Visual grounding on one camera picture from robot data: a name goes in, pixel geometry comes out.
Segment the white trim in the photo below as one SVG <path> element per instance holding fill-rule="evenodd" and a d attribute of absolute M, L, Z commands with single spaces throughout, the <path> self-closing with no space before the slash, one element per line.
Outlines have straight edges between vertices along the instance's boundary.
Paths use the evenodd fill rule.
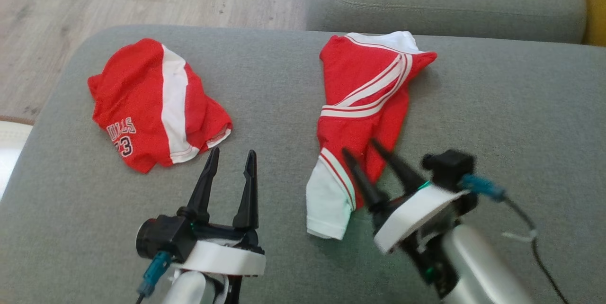
<path fill-rule="evenodd" d="M 392 50 L 398 53 L 419 54 L 415 38 L 410 32 L 393 32 L 385 35 L 362 35 L 359 33 L 348 33 L 345 35 L 351 42 L 363 47 L 378 47 Z"/>
<path fill-rule="evenodd" d="M 324 147 L 322 148 L 322 151 L 320 151 L 320 161 L 325 164 L 326 169 L 331 173 L 331 175 L 333 175 L 337 183 L 339 183 L 342 188 L 344 187 L 343 192 L 347 196 L 347 202 L 351 205 L 351 211 L 355 211 L 356 194 L 353 188 L 353 183 L 351 183 L 351 180 L 349 179 L 349 176 L 347 175 L 345 169 L 340 165 L 339 160 L 337 160 L 333 153 L 331 153 L 328 149 Z"/>
<path fill-rule="evenodd" d="M 162 45 L 162 125 L 169 140 L 170 159 L 185 162 L 197 155 L 186 134 L 186 61 Z"/>
<path fill-rule="evenodd" d="M 347 225 L 331 224 L 313 217 L 307 217 L 307 233 L 322 239 L 342 240 L 346 229 Z"/>
<path fill-rule="evenodd" d="M 360 99 L 364 99 L 369 95 L 377 92 L 378 90 L 385 88 L 385 86 L 389 85 L 390 82 L 394 81 L 397 77 L 397 73 L 393 73 L 395 68 L 392 69 L 396 64 L 401 64 L 402 55 L 398 54 L 393 62 L 389 64 L 381 73 L 379 73 L 376 77 L 374 77 L 371 81 L 362 85 L 361 87 L 355 89 L 353 92 L 347 95 L 341 102 L 337 103 L 335 106 L 350 106 L 353 103 L 359 101 Z"/>
<path fill-rule="evenodd" d="M 377 106 L 378 104 L 381 103 L 381 101 L 383 101 L 383 99 L 385 99 L 385 97 L 387 97 L 388 95 L 390 95 L 390 93 L 393 93 L 394 90 L 396 90 L 398 88 L 398 86 L 401 84 L 402 79 L 403 79 L 402 78 L 403 71 L 404 71 L 405 67 L 406 66 L 403 66 L 402 64 L 400 64 L 398 66 L 398 69 L 392 71 L 394 73 L 394 75 L 396 75 L 396 78 L 399 78 L 398 82 L 396 83 L 396 85 L 394 85 L 394 87 L 391 90 L 389 90 L 389 92 L 387 92 L 386 94 L 384 94 L 383 96 L 381 96 L 379 99 L 373 101 L 372 103 L 365 104 L 365 105 L 358 105 L 358 106 L 324 105 L 324 106 L 322 106 L 322 109 L 325 109 L 325 110 L 350 110 L 351 111 L 351 110 L 366 110 L 368 108 Z"/>
<path fill-rule="evenodd" d="M 379 112 L 381 108 L 383 108 L 383 105 L 385 105 L 385 103 L 387 103 L 387 101 L 391 98 L 391 96 L 400 89 L 400 87 L 403 85 L 404 81 L 407 79 L 410 73 L 410 70 L 412 68 L 412 56 L 410 54 L 404 54 L 403 56 L 406 60 L 404 71 L 401 74 L 401 77 L 396 83 L 396 85 L 394 85 L 394 87 L 389 92 L 387 92 L 386 94 L 384 94 L 379 99 L 369 105 L 350 107 L 322 106 L 320 116 L 361 118 L 366 116 L 372 116 Z"/>
<path fill-rule="evenodd" d="M 219 143 L 223 142 L 229 134 L 232 133 L 231 129 L 225 129 L 222 136 L 216 137 L 214 139 L 206 141 L 206 146 L 210 149 L 212 147 L 218 146 Z"/>

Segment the red fabric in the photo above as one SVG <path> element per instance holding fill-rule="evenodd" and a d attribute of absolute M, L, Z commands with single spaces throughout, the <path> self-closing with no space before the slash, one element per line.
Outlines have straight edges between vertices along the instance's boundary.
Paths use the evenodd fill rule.
<path fill-rule="evenodd" d="M 181 60 L 169 53 L 173 61 Z M 175 96 L 164 94 L 164 83 L 174 82 L 179 76 L 164 75 L 165 54 L 161 43 L 143 39 L 118 50 L 103 72 L 88 81 L 95 101 L 93 121 L 107 131 L 124 162 L 142 173 L 156 163 L 170 166 L 173 159 L 191 159 L 196 149 L 207 150 L 209 140 L 232 129 L 229 114 L 206 96 L 200 78 L 184 61 L 179 71 L 184 71 L 180 76 L 184 80 L 186 75 L 187 85 L 176 87 L 176 97 L 184 97 L 184 102 L 172 106 L 167 101 Z M 171 151 L 163 108 L 185 117 L 182 127 L 176 126 L 176 132 L 183 133 L 179 138 L 185 148 L 181 151 Z"/>
<path fill-rule="evenodd" d="M 321 149 L 326 148 L 331 151 L 340 164 L 346 166 L 341 149 L 347 147 L 360 161 L 370 180 L 377 181 L 385 167 L 385 161 L 370 146 L 370 138 L 376 138 L 390 151 L 394 148 L 409 105 L 408 83 L 436 57 L 435 52 L 403 54 L 379 45 L 373 47 L 358 45 L 355 40 L 346 36 L 333 36 L 322 50 L 320 58 L 324 63 L 327 105 L 338 106 L 340 109 L 334 109 L 331 116 L 324 116 L 327 108 L 323 107 L 322 116 L 318 121 L 318 140 Z M 349 106 L 339 105 L 350 93 L 376 78 L 391 63 L 398 62 L 398 59 L 401 59 L 400 66 L 403 66 L 403 72 L 400 74 L 402 77 L 406 74 L 407 66 L 410 65 L 407 77 L 399 86 L 398 80 L 394 80 Z M 359 112 L 351 107 L 369 105 L 385 95 L 389 95 L 387 101 L 376 114 L 346 117 L 347 113 Z M 355 198 L 356 208 L 362 207 L 364 202 L 357 190 Z"/>

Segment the gray sofa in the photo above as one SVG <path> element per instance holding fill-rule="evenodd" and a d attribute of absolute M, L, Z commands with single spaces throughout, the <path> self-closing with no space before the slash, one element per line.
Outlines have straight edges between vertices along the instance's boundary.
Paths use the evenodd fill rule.
<path fill-rule="evenodd" d="M 0 201 L 0 303 L 130 303 L 149 261 L 137 256 L 139 225 L 183 205 L 206 154 L 148 175 L 130 170 L 93 121 L 87 78 L 120 47 L 143 37 L 183 56 L 230 113 L 210 199 L 213 222 L 236 212 L 248 149 L 259 161 L 260 243 L 266 274 L 246 279 L 241 302 L 436 303 L 401 253 L 381 256 L 370 217 L 353 215 L 343 241 L 305 231 L 305 183 L 318 156 L 324 105 L 318 54 L 332 33 L 175 26 L 103 31 L 78 49 L 43 109 Z M 544 261 L 573 303 L 606 290 L 606 49 L 485 38 L 416 36 L 438 58 L 410 86 L 397 153 L 418 162 L 456 147 L 478 173 L 509 188 L 539 225 Z M 395 195 L 397 181 L 380 181 Z M 558 299 L 530 246 L 500 236 L 525 227 L 482 201 L 466 222 L 511 264 L 538 303 Z M 169 282 L 161 280 L 149 303 Z"/>
<path fill-rule="evenodd" d="M 309 0 L 307 30 L 580 43 L 585 0 Z"/>

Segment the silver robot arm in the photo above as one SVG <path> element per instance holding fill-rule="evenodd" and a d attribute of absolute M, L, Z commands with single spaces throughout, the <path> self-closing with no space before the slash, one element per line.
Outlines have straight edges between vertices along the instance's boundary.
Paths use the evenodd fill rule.
<path fill-rule="evenodd" d="M 266 257 L 234 247 L 238 241 L 198 241 L 176 268 L 163 304 L 236 304 L 242 277 L 262 276 Z"/>
<path fill-rule="evenodd" d="M 349 151 L 343 149 L 343 155 L 373 216 L 381 252 L 403 250 L 445 304 L 534 303 L 486 239 L 461 221 L 478 204 L 478 196 L 461 186 L 464 175 L 473 173 L 471 155 L 453 150 L 427 155 L 423 166 L 433 177 L 426 181 L 378 142 L 373 145 L 402 182 L 403 196 L 390 200 Z"/>

